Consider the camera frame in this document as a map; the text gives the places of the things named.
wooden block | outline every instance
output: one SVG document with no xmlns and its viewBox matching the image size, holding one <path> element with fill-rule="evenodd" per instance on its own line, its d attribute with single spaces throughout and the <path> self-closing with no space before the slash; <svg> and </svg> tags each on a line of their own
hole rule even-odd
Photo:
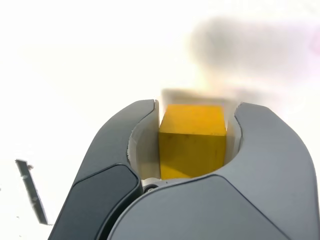
<svg viewBox="0 0 320 240">
<path fill-rule="evenodd" d="M 221 168 L 226 135 L 222 107 L 169 105 L 159 128 L 161 178 L 194 178 Z"/>
</svg>

white surface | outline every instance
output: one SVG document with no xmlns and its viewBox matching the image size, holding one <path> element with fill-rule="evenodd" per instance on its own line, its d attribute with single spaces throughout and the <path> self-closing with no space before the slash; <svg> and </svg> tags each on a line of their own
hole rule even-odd
<svg viewBox="0 0 320 240">
<path fill-rule="evenodd" d="M 37 223 L 16 158 L 34 166 L 54 223 L 103 123 L 163 88 L 266 105 L 319 175 L 319 14 L 316 0 L 0 2 L 0 239 L 52 228 Z"/>
</svg>

